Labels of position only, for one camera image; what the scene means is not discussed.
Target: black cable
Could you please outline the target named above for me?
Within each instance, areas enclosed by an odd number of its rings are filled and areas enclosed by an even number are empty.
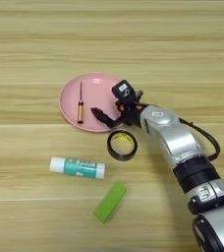
[[[183,123],[183,124],[186,124],[188,125],[189,127],[192,127],[194,128],[195,130],[199,131],[199,133],[204,136],[214,147],[215,149],[215,154],[212,154],[208,157],[208,159],[210,161],[213,161],[215,159],[218,158],[220,152],[221,152],[221,148],[220,148],[220,145],[218,144],[217,140],[212,137],[208,132],[204,131],[203,129],[199,128],[198,126],[196,126],[193,122],[188,122],[186,121],[185,119],[183,118],[179,118],[180,119],[180,122]]]

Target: wood grain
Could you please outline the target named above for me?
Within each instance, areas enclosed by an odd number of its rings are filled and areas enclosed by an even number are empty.
[[[86,72],[128,79],[210,131],[224,177],[224,1],[0,0],[0,252],[198,251],[183,192],[140,130],[121,163],[106,134],[61,116],[61,88]],[[52,156],[105,162],[106,179],[51,174]],[[101,225],[92,211],[117,180],[129,193]]]

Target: green block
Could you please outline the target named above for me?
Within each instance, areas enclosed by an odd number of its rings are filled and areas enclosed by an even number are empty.
[[[116,182],[104,199],[94,210],[94,215],[103,223],[107,221],[109,216],[116,209],[120,201],[127,192],[126,186],[122,182]]]

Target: glue stick label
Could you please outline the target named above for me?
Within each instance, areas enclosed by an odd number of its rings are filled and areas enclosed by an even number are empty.
[[[50,171],[103,179],[105,175],[105,164],[64,157],[53,157],[50,162]]]
[[[64,173],[70,175],[96,177],[97,163],[66,158]]]

